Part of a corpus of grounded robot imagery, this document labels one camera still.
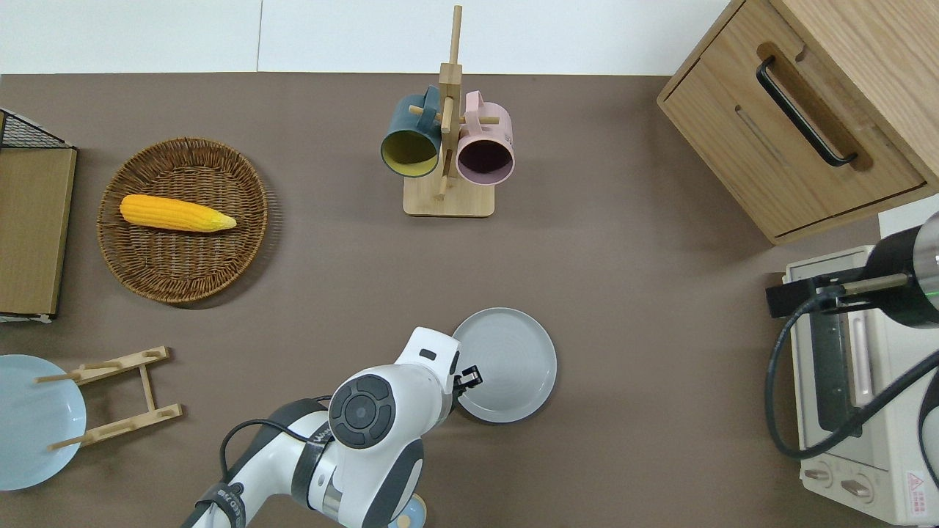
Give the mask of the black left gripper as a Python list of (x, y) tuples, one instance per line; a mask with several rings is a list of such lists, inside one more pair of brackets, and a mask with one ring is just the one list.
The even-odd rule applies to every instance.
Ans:
[(456, 399), (466, 393), (467, 388), (482, 384), (483, 379), (477, 365), (470, 365), (464, 373), (453, 376), (452, 398)]

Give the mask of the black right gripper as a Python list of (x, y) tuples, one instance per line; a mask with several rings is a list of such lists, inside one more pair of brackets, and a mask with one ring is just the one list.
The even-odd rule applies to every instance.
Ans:
[(814, 311), (848, 313), (879, 309), (906, 327), (937, 326), (937, 243), (935, 227), (913, 227), (882, 238), (863, 266), (798, 279), (766, 290), (772, 318), (825, 292)]

